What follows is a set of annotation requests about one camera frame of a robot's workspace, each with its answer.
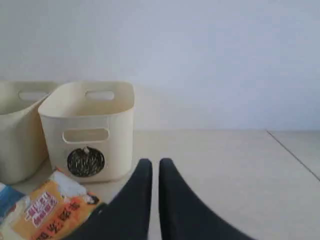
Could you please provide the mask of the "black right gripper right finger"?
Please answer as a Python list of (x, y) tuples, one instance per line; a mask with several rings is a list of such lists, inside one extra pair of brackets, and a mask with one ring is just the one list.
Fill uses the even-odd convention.
[(163, 240), (251, 240), (207, 207), (170, 158), (159, 162), (158, 208)]

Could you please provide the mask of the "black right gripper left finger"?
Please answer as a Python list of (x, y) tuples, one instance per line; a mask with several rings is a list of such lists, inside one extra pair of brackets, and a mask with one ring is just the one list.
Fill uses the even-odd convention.
[(153, 186), (149, 159), (139, 160), (130, 179), (110, 203), (100, 204), (66, 240), (146, 240)]

